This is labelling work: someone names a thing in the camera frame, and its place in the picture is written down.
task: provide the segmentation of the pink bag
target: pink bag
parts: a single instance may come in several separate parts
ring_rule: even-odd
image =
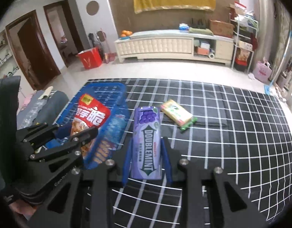
[[[263,83],[266,83],[272,70],[270,69],[270,64],[267,61],[258,61],[257,65],[253,71],[255,78]]]

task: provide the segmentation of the gray curtain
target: gray curtain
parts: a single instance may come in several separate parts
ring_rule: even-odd
[[[285,53],[284,51],[285,51],[287,39],[289,36],[289,32],[292,31],[292,17],[290,16],[289,12],[286,10],[286,8],[280,2],[280,0],[275,0],[275,4],[276,4],[276,12],[277,12],[276,19],[278,20],[280,33],[279,33],[279,43],[277,46],[276,56],[273,62],[272,73],[269,77],[269,80],[271,80],[278,71],[283,54]]]

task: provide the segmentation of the door frame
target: door frame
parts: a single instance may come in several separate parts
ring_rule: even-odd
[[[6,35],[7,35],[7,39],[8,39],[8,42],[10,44],[10,47],[11,47],[11,50],[14,54],[14,57],[17,61],[17,64],[19,65],[20,69],[22,70],[22,73],[25,75],[25,78],[27,79],[27,81],[29,82],[29,84],[31,85],[31,87],[36,90],[37,88],[34,86],[33,84],[33,81],[29,78],[28,76],[28,73],[25,71],[25,68],[23,67],[23,62],[21,61],[21,58],[19,57],[19,54],[16,50],[16,48],[14,47],[14,44],[13,44],[13,41],[12,41],[12,38],[10,36],[10,32],[9,30],[11,28],[13,28],[14,26],[16,26],[17,24],[19,24],[20,22],[26,20],[26,19],[29,19],[29,18],[32,18],[35,20],[36,22],[36,35],[38,37],[38,40],[40,41],[40,45],[42,47],[42,50],[44,51],[44,53],[48,56],[48,59],[49,59],[49,64],[51,65],[53,71],[54,71],[54,74],[55,75],[59,75],[60,74],[60,70],[58,69],[52,55],[51,55],[51,52],[45,42],[45,39],[44,39],[44,36],[42,34],[42,31],[40,29],[40,25],[39,25],[39,21],[38,21],[38,18],[37,18],[37,13],[36,13],[36,10],[33,10],[31,12],[28,12],[26,14],[24,14],[23,16],[19,17],[18,19],[14,20],[13,22],[11,22],[10,24],[8,24],[6,27],[5,27],[5,31],[6,31]]]
[[[49,9],[54,8],[54,7],[57,7],[57,6],[61,6],[62,9],[63,9],[63,13],[65,14],[66,22],[68,24],[68,27],[69,27],[69,30],[70,30],[70,33],[71,33],[71,36],[72,36],[72,39],[74,41],[74,44],[76,46],[77,51],[78,52],[83,51],[84,50],[84,47],[83,47],[83,44],[81,42],[80,36],[78,34],[78,31],[77,31],[77,28],[76,28],[76,25],[75,25],[75,22],[74,22],[74,19],[73,19],[73,15],[72,15],[72,12],[71,12],[70,5],[69,5],[69,1],[68,0],[62,0],[62,1],[58,1],[58,2],[51,3],[51,4],[48,4],[48,5],[43,6],[43,9],[45,11],[45,17],[47,18],[47,22],[48,22],[50,31],[52,33],[52,36],[54,38],[56,47],[57,47],[58,44],[57,44],[57,40],[56,40],[56,38],[54,36],[53,29],[51,27],[51,23],[49,21],[49,17],[48,17],[48,12],[47,11]],[[66,67],[68,67],[69,65],[66,62],[66,59],[64,59],[64,57],[63,57],[62,54],[60,54],[60,55],[61,55],[61,57],[62,57],[65,65],[66,65]]]

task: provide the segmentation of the white floor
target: white floor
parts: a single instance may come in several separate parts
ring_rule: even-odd
[[[102,64],[99,68],[85,70],[77,58],[68,68],[61,70],[61,75],[49,85],[62,91],[71,99],[88,79],[105,78],[155,78],[200,81],[248,89],[264,93],[264,85],[258,80],[251,80],[239,71],[225,65],[185,60],[127,60],[120,64],[118,60]],[[281,103],[292,134],[292,112],[287,104]]]

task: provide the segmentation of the circular hole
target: circular hole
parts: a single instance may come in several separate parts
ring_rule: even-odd
[[[87,4],[87,13],[89,15],[95,15],[98,10],[99,10],[99,4],[97,1],[90,1],[88,4]]]
[[[104,42],[106,40],[106,34],[103,31],[98,31],[96,34],[101,42]]]

